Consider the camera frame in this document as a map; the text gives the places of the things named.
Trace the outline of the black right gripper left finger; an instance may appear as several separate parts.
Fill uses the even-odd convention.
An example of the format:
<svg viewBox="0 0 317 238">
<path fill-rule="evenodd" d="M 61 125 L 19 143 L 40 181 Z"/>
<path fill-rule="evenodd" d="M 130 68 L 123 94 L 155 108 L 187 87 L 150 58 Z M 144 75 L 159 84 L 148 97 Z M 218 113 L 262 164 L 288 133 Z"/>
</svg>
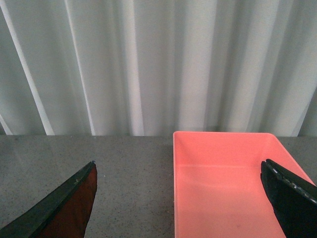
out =
<svg viewBox="0 0 317 238">
<path fill-rule="evenodd" d="M 97 168 L 89 162 L 0 231 L 2 238 L 83 238 L 97 192 Z"/>
</svg>

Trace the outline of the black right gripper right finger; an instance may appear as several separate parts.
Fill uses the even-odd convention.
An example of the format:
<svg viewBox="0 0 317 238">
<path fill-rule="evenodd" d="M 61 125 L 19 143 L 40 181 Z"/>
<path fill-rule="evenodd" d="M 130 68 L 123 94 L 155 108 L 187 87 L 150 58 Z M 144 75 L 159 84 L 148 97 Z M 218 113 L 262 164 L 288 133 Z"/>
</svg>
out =
<svg viewBox="0 0 317 238">
<path fill-rule="evenodd" d="M 261 162 L 261 182 L 287 238 L 317 236 L 317 187 L 271 159 Z"/>
</svg>

